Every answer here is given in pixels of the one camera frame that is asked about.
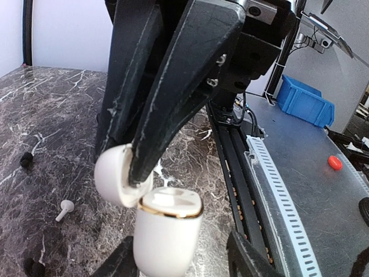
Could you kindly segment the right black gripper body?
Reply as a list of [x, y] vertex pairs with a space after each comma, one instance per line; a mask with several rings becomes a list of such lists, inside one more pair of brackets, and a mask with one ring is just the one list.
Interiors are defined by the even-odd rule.
[[296, 23], [295, 1], [233, 1], [245, 21], [217, 98], [232, 98], [265, 75]]

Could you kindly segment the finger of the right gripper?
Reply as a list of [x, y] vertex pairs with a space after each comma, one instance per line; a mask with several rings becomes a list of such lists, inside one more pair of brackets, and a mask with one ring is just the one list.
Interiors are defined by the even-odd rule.
[[116, 3], [106, 90], [100, 110], [95, 155], [132, 142], [149, 92], [144, 76], [162, 29], [155, 1]]
[[148, 178], [181, 127], [218, 93], [245, 19], [234, 2], [188, 1], [133, 140], [131, 186]]

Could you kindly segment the white charging case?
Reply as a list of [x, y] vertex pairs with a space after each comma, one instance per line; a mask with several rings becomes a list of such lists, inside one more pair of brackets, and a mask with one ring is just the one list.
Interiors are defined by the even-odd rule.
[[198, 193], [153, 187], [153, 174], [129, 184], [131, 144], [103, 152], [95, 164], [95, 187], [114, 205], [136, 209], [133, 256], [146, 276], [183, 276], [194, 257], [204, 205]]

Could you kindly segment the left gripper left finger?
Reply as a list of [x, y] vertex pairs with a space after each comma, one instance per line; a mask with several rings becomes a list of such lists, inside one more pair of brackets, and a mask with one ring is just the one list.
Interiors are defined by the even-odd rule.
[[133, 255], [133, 236], [127, 236], [91, 276], [137, 276], [137, 266]]

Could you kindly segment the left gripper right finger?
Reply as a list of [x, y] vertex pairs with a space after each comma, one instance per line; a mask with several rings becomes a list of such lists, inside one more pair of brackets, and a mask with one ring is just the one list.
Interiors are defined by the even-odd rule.
[[278, 277], [278, 273], [241, 233], [232, 230], [227, 240], [229, 275]]

